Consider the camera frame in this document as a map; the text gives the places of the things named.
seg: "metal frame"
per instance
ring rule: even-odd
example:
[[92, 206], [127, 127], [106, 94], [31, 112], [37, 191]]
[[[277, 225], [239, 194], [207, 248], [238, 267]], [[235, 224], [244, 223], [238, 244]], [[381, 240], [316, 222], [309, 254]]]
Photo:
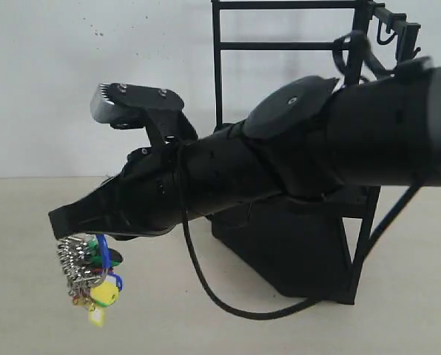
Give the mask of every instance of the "metal frame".
[[[306, 9], [354, 9], [352, 23], [353, 30], [360, 30], [368, 33], [370, 21], [373, 17], [379, 20], [379, 30], [377, 31], [377, 43], [381, 45], [390, 44], [395, 38], [397, 49], [395, 58], [397, 62], [406, 61], [414, 58], [420, 51], [415, 49], [420, 25], [408, 23], [406, 14], [392, 13], [387, 10], [384, 4], [378, 4], [371, 0], [338, 0], [338, 1], [220, 1], [212, 0], [212, 32], [214, 42], [214, 72], [215, 72], [215, 108], [216, 108], [216, 127], [223, 124], [223, 95], [222, 95], [222, 66], [221, 53], [223, 50], [332, 50], [332, 42], [223, 42], [221, 40], [221, 11], [222, 10], [306, 10]], [[386, 26], [386, 32], [392, 33], [386, 40], [381, 39], [382, 26]], [[345, 85], [358, 84], [362, 71], [363, 58], [354, 49], [350, 50], [347, 61], [347, 76], [344, 78]], [[365, 203], [356, 211], [355, 215], [350, 215], [347, 211], [351, 206], [347, 203], [342, 206], [320, 206], [311, 210], [309, 213], [331, 213], [342, 217], [356, 217], [362, 220], [357, 248], [351, 267], [350, 283], [347, 290], [337, 295], [339, 302], [353, 304], [363, 261], [366, 258], [366, 249], [371, 234], [375, 210], [380, 187], [368, 189]]]

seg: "white wall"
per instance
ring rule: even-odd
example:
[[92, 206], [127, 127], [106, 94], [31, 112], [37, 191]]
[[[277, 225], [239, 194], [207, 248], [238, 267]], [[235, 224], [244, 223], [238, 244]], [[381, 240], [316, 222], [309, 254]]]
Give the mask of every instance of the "white wall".
[[[423, 54], [441, 64], [441, 0], [387, 4], [423, 25]], [[223, 39], [330, 41], [349, 31], [351, 15], [226, 13]], [[386, 63], [393, 53], [380, 48]], [[225, 53], [223, 59], [229, 121], [287, 81], [337, 74], [329, 53]], [[92, 120], [88, 105], [101, 81], [173, 89], [199, 133], [209, 134], [215, 121], [210, 1], [0, 0], [0, 177], [117, 172], [147, 140], [143, 132]]]

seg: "black metal stand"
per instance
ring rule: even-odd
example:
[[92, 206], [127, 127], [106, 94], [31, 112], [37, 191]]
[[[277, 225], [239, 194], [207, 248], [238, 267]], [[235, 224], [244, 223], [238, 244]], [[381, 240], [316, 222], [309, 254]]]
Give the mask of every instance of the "black metal stand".
[[[280, 9], [354, 9], [353, 30], [368, 33], [370, 21], [375, 16], [379, 19], [377, 43], [390, 44], [396, 38], [397, 62], [412, 59], [420, 51], [420, 48], [415, 49], [420, 25], [408, 23], [406, 14], [392, 13], [384, 4], [374, 1], [212, 0], [216, 127], [223, 124], [223, 50], [332, 50], [332, 42], [222, 42], [222, 10]], [[381, 38], [383, 25], [387, 33], [393, 32], [385, 40]], [[360, 54], [351, 49], [346, 85], [358, 84], [362, 65]], [[348, 280], [344, 288], [331, 294], [328, 300], [354, 304], [379, 195], [380, 187], [347, 187], [317, 205], [276, 200], [256, 203], [250, 211], [248, 206], [235, 207], [215, 215], [212, 233], [281, 294], [319, 297], [338, 280]], [[239, 226], [248, 214], [249, 222]], [[353, 261], [344, 230], [344, 217], [362, 220]]]

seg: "screw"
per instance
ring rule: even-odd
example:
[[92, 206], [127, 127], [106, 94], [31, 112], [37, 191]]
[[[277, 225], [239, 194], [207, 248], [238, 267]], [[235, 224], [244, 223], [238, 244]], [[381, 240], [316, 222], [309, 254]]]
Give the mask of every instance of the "screw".
[[127, 84], [119, 84], [117, 85], [117, 89], [124, 94], [127, 92]]

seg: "robotic arm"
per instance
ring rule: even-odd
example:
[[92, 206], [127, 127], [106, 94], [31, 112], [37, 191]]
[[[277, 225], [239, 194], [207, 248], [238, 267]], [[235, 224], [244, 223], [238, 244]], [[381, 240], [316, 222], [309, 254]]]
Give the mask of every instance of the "robotic arm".
[[[344, 186], [407, 186], [441, 156], [441, 67], [420, 58], [389, 78], [334, 91], [337, 83], [293, 81], [244, 121], [202, 139], [174, 92], [99, 85], [94, 119], [145, 128], [152, 146], [132, 152], [86, 197], [51, 211], [55, 237], [166, 234], [181, 222], [180, 190], [192, 220], [278, 196], [321, 203]], [[424, 184], [441, 186], [441, 164]]]

